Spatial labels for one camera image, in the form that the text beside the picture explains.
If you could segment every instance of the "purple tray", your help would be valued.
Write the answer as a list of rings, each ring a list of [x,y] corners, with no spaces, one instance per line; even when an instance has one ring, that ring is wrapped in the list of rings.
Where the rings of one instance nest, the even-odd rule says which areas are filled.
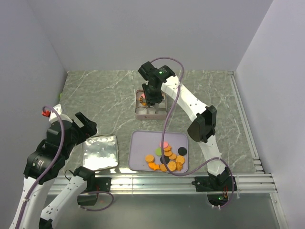
[[[147,131],[147,130],[136,130],[132,134],[130,141],[128,166],[131,170],[142,170],[142,171],[152,171],[161,172],[160,170],[152,170],[148,167],[145,161],[145,156],[152,154],[155,157],[155,163],[161,164],[160,156],[155,153],[156,148],[160,147],[161,142],[161,131]],[[183,133],[166,132],[164,136],[164,141],[172,147],[172,152],[176,155],[178,154],[178,149],[184,147],[188,150],[187,136]],[[189,154],[184,156],[185,163],[181,171],[175,171],[176,173],[184,173],[189,168]]]

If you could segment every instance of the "red connector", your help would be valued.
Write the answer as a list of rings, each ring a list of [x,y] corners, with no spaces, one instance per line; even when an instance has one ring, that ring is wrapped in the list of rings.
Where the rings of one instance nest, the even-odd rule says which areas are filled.
[[[43,111],[41,114],[42,114],[43,116],[49,118],[49,117],[50,117],[50,114],[51,114],[51,111],[45,110],[45,111]]]

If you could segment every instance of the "white wall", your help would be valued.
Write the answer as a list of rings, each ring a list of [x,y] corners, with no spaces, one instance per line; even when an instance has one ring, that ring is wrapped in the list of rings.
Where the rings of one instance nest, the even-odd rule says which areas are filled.
[[[237,68],[264,168],[292,229],[305,227],[305,1],[274,0]]]
[[[66,70],[236,70],[272,0],[28,0]]]
[[[28,155],[45,138],[66,72],[24,0],[0,1],[0,228],[12,222]]]

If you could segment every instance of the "black wire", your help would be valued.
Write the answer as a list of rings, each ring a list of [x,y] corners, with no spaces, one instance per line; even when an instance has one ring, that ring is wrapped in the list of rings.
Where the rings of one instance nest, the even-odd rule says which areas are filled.
[[[74,176],[74,173],[73,173],[71,170],[69,170],[69,169],[67,169],[67,170],[65,171],[65,178],[66,178],[68,181],[70,181],[71,178],[67,178],[67,175],[66,175],[67,171],[69,171],[73,176]]]

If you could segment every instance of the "pink disc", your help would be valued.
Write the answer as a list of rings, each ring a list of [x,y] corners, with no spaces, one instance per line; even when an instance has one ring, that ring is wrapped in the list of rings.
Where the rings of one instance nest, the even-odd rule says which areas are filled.
[[[165,149],[167,147],[168,147],[168,143],[167,142],[163,142],[163,148]]]

